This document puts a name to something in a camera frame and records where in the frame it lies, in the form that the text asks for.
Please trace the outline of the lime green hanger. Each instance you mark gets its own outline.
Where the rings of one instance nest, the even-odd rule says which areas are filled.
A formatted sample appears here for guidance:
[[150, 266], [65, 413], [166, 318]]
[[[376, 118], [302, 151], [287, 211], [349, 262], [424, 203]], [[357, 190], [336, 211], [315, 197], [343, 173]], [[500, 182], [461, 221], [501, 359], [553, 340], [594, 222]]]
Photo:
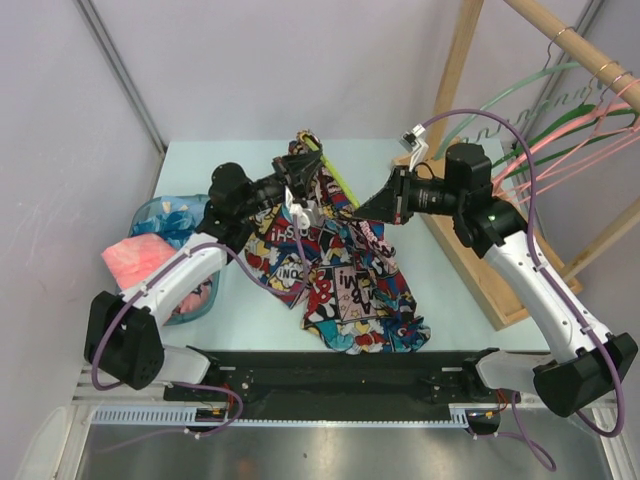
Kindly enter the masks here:
[[337, 168], [330, 162], [328, 157], [324, 154], [324, 148], [321, 141], [311, 131], [303, 132], [301, 138], [304, 141], [304, 143], [309, 147], [310, 150], [320, 153], [320, 159], [323, 166], [331, 173], [331, 175], [333, 176], [337, 184], [341, 187], [342, 191], [344, 192], [349, 202], [353, 205], [353, 207], [359, 207], [360, 203], [357, 200], [355, 194], [353, 193], [351, 188], [348, 186], [346, 181], [343, 179], [343, 177], [340, 175]]

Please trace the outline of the comic print shorts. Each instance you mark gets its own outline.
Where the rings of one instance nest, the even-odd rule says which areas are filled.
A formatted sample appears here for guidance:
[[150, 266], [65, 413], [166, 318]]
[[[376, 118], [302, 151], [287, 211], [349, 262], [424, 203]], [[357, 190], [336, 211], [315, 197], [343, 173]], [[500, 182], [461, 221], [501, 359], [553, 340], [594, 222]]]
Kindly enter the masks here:
[[282, 205], [252, 217], [244, 256], [254, 275], [288, 307], [305, 304], [303, 329], [334, 351], [419, 350], [431, 330], [383, 225], [352, 219], [355, 206], [327, 166], [312, 177], [309, 197], [318, 202], [320, 219], [307, 229], [293, 227]]

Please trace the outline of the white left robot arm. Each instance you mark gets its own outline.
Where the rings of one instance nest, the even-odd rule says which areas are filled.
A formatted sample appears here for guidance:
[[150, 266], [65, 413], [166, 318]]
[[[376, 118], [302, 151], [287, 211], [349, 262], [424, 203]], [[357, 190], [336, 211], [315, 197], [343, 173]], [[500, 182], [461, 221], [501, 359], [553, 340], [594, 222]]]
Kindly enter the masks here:
[[220, 374], [204, 353], [163, 345], [159, 329], [178, 304], [205, 279], [238, 262], [254, 232], [251, 217], [277, 205], [294, 224], [294, 238], [309, 228], [317, 209], [312, 179], [323, 165], [319, 150], [277, 157], [270, 175], [250, 179], [237, 163], [211, 175], [204, 218], [186, 244], [149, 276], [119, 294], [103, 291], [92, 301], [84, 356], [98, 391], [121, 385], [142, 390], [153, 382], [186, 385], [197, 398], [214, 397]]

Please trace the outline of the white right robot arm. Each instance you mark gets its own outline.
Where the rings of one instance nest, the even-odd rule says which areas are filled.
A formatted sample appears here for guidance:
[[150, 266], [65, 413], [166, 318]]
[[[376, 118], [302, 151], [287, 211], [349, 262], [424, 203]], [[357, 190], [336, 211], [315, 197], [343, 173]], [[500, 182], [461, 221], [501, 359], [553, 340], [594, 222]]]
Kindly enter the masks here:
[[486, 349], [461, 376], [463, 393], [484, 401], [496, 389], [537, 395], [560, 417], [616, 391], [638, 353], [627, 334], [614, 335], [552, 268], [522, 214], [493, 193], [491, 162], [477, 144], [455, 144], [441, 178], [396, 167], [386, 184], [354, 212], [361, 220], [403, 225], [416, 213], [453, 220], [460, 243], [506, 281], [541, 331], [549, 354]]

